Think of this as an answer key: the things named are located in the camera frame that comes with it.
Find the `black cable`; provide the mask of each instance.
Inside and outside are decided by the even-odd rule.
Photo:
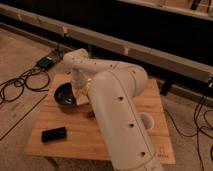
[[[29,79],[39,74],[44,74],[47,78],[47,82],[41,87],[34,88],[29,86],[28,84]],[[45,88],[49,85],[49,83],[50,83],[50,76],[45,70],[37,67],[29,69],[24,73],[22,73],[19,77],[10,79],[0,84],[0,105],[4,102],[13,102],[17,100],[24,93],[25,88],[34,92],[48,91]],[[20,92],[12,99],[8,99],[6,95],[6,89],[9,88],[10,86],[21,89]]]
[[[212,145],[212,147],[210,149],[210,156],[211,156],[211,159],[212,159],[212,162],[213,162],[213,145]]]
[[[212,80],[208,83],[208,87],[207,87],[206,91],[204,91],[203,95],[201,96],[201,98],[200,98],[199,102],[197,103],[196,108],[194,110],[193,119],[194,119],[194,124],[196,126],[196,133],[194,133],[192,135],[186,135],[185,133],[181,132],[178,129],[178,127],[177,127],[172,115],[170,114],[170,112],[167,109],[165,109],[165,111],[168,114],[168,116],[170,117],[176,131],[180,135],[185,136],[185,137],[190,137],[190,138],[196,136],[197,153],[198,153],[198,157],[199,157],[199,160],[200,160],[200,166],[201,166],[202,171],[204,171],[204,164],[203,164],[202,156],[201,156],[201,153],[200,153],[199,133],[202,133],[203,135],[207,136],[208,138],[213,139],[213,136],[209,135],[206,131],[204,131],[204,129],[207,130],[207,131],[213,131],[213,127],[206,117],[207,113],[212,112],[213,110],[206,110],[203,114],[203,118],[204,118],[205,124],[207,126],[206,125],[199,126],[198,121],[199,121],[199,117],[200,117],[200,114],[201,114],[202,107],[207,100],[208,90],[210,88],[212,88]],[[210,149],[210,156],[211,156],[211,160],[213,161],[213,154],[212,153],[213,153],[213,146]]]
[[[175,129],[176,129],[176,131],[177,131],[180,135],[182,135],[182,136],[184,136],[184,137],[194,137],[194,136],[197,135],[197,133],[193,133],[193,134],[191,134],[191,135],[186,135],[185,133],[183,133],[182,131],[180,131],[180,129],[177,127],[177,125],[176,125],[176,123],[175,123],[175,121],[174,121],[174,118],[172,117],[172,115],[170,114],[170,112],[169,112],[167,109],[164,109],[164,110],[166,111],[166,113],[167,113],[168,116],[170,117],[170,119],[171,119],[171,121],[172,121],[172,123],[173,123],[173,125],[174,125],[174,127],[175,127]]]
[[[197,129],[197,153],[198,153],[198,157],[199,157],[199,160],[200,160],[200,167],[201,167],[201,170],[204,171],[204,166],[203,166],[203,159],[202,159],[202,156],[200,154],[200,144],[199,144],[199,130]]]
[[[32,106],[32,108],[30,108],[30,110],[24,114],[24,116],[22,116],[3,136],[1,136],[0,141],[2,141],[33,109],[35,109],[35,107],[38,106],[46,96],[47,94],[45,94],[35,105]]]
[[[209,123],[209,121],[207,120],[207,117],[206,117],[206,115],[207,115],[209,112],[213,112],[213,110],[207,110],[207,111],[205,111],[204,114],[203,114],[203,118],[204,118],[206,124],[209,126],[209,128],[213,129],[213,125],[211,125],[211,124]]]

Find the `remote control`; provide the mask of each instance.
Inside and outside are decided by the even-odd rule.
[[[67,131],[65,127],[42,131],[41,141],[43,143],[66,138]]]

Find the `wooden tabletop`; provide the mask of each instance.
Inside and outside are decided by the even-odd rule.
[[[75,159],[110,160],[97,125],[95,117],[88,117],[92,112],[89,104],[81,107],[59,107],[54,100],[58,86],[69,82],[70,76],[56,75],[43,107],[37,116],[25,152],[28,155],[66,157]],[[152,115],[155,126],[148,131],[156,148],[160,161],[164,164],[175,164],[174,152],[168,132],[165,115],[156,80],[149,79],[146,90],[134,98],[139,112]],[[67,138],[41,142],[41,132],[65,126]]]

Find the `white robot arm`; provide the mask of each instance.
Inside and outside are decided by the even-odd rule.
[[[82,76],[78,70],[95,74],[88,95],[114,169],[163,171],[132,101],[146,87],[145,70],[125,62],[89,59],[84,49],[66,53],[63,61],[78,73],[76,77]]]

